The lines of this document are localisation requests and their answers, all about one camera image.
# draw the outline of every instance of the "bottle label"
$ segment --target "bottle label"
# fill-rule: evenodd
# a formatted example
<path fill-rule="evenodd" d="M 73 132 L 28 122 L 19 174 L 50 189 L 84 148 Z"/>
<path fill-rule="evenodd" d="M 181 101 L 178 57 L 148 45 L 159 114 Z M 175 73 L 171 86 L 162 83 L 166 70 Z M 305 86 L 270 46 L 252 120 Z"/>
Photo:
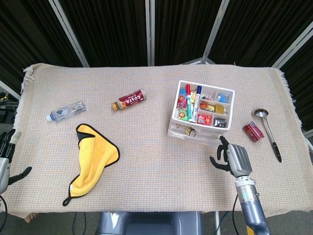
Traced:
<path fill-rule="evenodd" d="M 143 93 L 141 92 L 141 90 L 138 90 L 138 91 L 133 92 L 129 95 L 123 96 L 123 97 L 119 98 L 118 100 L 121 102 L 122 108 L 124 109 L 128 106 L 131 106 L 133 104 L 141 102 L 144 99 L 145 98 L 143 96 Z"/>

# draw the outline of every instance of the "bottle cap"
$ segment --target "bottle cap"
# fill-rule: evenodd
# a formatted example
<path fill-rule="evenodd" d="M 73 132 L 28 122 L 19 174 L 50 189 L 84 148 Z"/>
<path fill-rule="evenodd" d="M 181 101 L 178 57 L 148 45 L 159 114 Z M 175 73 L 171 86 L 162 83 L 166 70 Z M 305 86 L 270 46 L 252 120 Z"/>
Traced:
<path fill-rule="evenodd" d="M 197 94 L 201 94 L 202 86 L 197 87 Z"/>
<path fill-rule="evenodd" d="M 50 114 L 47 115 L 47 121 L 53 121 L 52 118 L 51 118 L 51 116 L 50 116 Z"/>
<path fill-rule="evenodd" d="M 114 111 L 117 111 L 117 110 L 118 110 L 118 107 L 117 107 L 116 102 L 113 102 L 113 103 L 112 103 L 112 108 L 113 108 Z"/>
<path fill-rule="evenodd" d="M 187 93 L 187 95 L 189 95 L 190 94 L 190 85 L 189 84 L 187 84 L 186 85 L 186 93 Z"/>

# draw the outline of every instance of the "beige tablecloth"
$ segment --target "beige tablecloth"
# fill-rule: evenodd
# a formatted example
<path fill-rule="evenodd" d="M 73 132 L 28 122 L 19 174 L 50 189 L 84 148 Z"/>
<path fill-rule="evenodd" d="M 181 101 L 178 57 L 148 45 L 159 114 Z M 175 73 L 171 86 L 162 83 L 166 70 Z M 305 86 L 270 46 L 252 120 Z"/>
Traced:
<path fill-rule="evenodd" d="M 36 64 L 28 69 L 15 128 L 22 132 L 11 175 L 32 166 L 9 186 L 10 213 L 67 211 L 229 211 L 236 197 L 235 178 L 209 160 L 216 149 L 167 137 L 179 80 L 235 90 L 230 143 L 247 149 L 266 216 L 313 208 L 313 168 L 282 73 L 273 68 L 230 65 L 179 65 L 142 68 L 63 68 Z M 144 88 L 147 100 L 114 112 L 111 102 Z M 48 123 L 53 109 L 83 100 L 87 111 Z M 269 138 L 252 142 L 242 127 L 254 108 L 269 111 L 268 121 L 282 163 Z M 79 174 L 75 128 L 87 123 L 115 143 L 120 160 L 105 168 L 87 195 L 62 206 L 68 185 Z"/>

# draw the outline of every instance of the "marker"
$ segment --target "marker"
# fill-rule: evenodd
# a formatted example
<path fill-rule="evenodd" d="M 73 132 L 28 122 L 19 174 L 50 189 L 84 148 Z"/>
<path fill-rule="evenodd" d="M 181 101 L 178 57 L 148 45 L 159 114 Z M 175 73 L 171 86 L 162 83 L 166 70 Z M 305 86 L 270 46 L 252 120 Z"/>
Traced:
<path fill-rule="evenodd" d="M 187 100 L 187 119 L 192 122 L 192 110 L 191 110 L 191 94 L 190 94 L 190 85 L 186 85 L 186 100 Z"/>
<path fill-rule="evenodd" d="M 197 95 L 194 104 L 194 112 L 192 115 L 192 122 L 197 122 L 197 114 L 198 114 L 198 106 L 200 103 L 200 94 L 201 94 L 202 86 L 197 87 Z"/>

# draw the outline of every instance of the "metal ladle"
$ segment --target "metal ladle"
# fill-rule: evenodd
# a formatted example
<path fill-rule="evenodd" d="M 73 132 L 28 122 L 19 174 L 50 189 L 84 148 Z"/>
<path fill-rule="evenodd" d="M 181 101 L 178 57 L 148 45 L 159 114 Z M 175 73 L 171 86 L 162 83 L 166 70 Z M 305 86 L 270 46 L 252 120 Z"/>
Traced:
<path fill-rule="evenodd" d="M 273 134 L 270 131 L 270 128 L 269 128 L 269 125 L 268 125 L 268 111 L 266 111 L 265 109 L 255 109 L 255 110 L 252 111 L 252 115 L 255 115 L 257 117 L 265 119 L 265 127 L 266 127 L 266 129 L 268 131 L 268 134 L 269 134 L 269 137 L 270 137 L 270 141 L 272 143 L 272 147 L 273 147 L 274 153 L 275 153 L 275 155 L 277 157 L 277 160 L 279 162 L 282 162 L 282 158 L 280 156 L 277 144 L 274 141 Z"/>

